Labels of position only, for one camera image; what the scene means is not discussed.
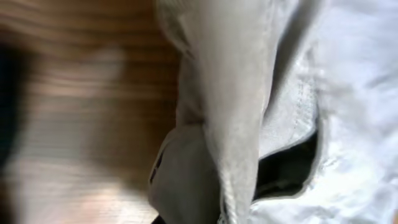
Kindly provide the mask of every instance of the wood grain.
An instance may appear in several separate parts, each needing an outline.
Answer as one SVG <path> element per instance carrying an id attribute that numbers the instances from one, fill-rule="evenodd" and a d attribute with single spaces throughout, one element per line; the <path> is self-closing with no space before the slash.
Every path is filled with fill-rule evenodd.
<path id="1" fill-rule="evenodd" d="M 150 223 L 147 178 L 175 123 L 178 54 L 149 0 L 0 0 L 30 55 L 11 180 L 19 223 Z"/>

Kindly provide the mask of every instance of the wooden surface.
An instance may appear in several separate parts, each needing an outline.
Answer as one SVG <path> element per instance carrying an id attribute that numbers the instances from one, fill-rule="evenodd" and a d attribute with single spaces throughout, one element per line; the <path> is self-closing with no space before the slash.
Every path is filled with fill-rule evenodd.
<path id="1" fill-rule="evenodd" d="M 30 55 L 11 164 L 19 223 L 150 223 L 150 168 L 174 126 L 178 55 L 152 0 L 0 0 Z"/>

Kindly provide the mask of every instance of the white cloth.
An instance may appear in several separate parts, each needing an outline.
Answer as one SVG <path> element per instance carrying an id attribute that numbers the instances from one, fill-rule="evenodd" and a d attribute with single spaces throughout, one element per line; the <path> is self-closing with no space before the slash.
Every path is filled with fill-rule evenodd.
<path id="1" fill-rule="evenodd" d="M 158 8 L 193 68 L 181 74 L 192 79 L 180 82 L 176 129 L 203 125 L 201 151 L 215 164 L 228 223 L 392 223 L 398 1 L 158 0 Z M 306 187 L 291 198 L 252 202 L 258 159 L 304 141 L 317 117 L 318 159 Z M 173 189 L 168 183 L 154 181 L 150 194 Z M 218 184 L 203 176 L 195 183 Z M 177 201 L 178 210 L 185 198 L 203 214 L 215 213 L 214 202 L 172 195 L 150 202 L 160 211 Z M 190 212 L 175 214 L 185 218 L 166 223 L 203 223 Z"/>

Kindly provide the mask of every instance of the crumpled fabric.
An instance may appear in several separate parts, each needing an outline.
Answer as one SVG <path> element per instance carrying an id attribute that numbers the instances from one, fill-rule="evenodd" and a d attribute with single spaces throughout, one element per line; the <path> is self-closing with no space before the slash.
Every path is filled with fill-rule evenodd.
<path id="1" fill-rule="evenodd" d="M 165 33 L 196 74 L 195 87 L 184 91 L 180 83 L 176 129 L 202 126 L 206 144 L 194 148 L 214 163 L 204 162 L 204 169 L 218 174 L 220 222 L 393 222 L 397 1 L 158 0 L 158 8 Z M 315 129 L 317 159 L 302 191 L 252 201 L 258 160 L 299 144 Z M 197 169 L 189 171 L 189 157 L 176 158 L 186 172 Z M 216 190 L 211 176 L 180 181 Z M 154 176 L 154 182 L 162 179 L 168 181 L 150 188 L 156 209 L 172 202 L 176 211 L 190 203 L 214 216 L 214 202 L 172 190 L 178 175 Z M 169 197 L 153 197 L 162 190 Z M 169 224 L 204 223 L 190 212 L 160 215 Z"/>

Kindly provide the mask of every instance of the white garment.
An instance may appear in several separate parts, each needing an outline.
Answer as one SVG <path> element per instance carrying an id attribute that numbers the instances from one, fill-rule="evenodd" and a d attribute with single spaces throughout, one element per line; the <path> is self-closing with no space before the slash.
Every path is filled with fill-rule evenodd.
<path id="1" fill-rule="evenodd" d="M 166 223 L 216 221 L 217 208 L 231 224 L 392 223 L 398 1 L 158 0 L 158 8 L 190 68 L 180 75 L 174 132 L 206 142 L 177 138 L 162 152 L 184 147 L 211 160 L 177 153 L 156 167 L 163 174 L 153 175 L 150 202 Z M 304 141 L 317 117 L 319 155 L 306 187 L 252 202 L 258 159 Z M 203 134 L 187 125 L 203 125 Z M 181 170 L 168 172 L 176 164 Z M 211 175 L 178 178 L 197 169 Z M 214 171 L 217 208 L 203 200 L 217 197 Z M 190 189 L 175 190 L 182 183 Z M 202 188 L 207 194 L 193 195 Z"/>

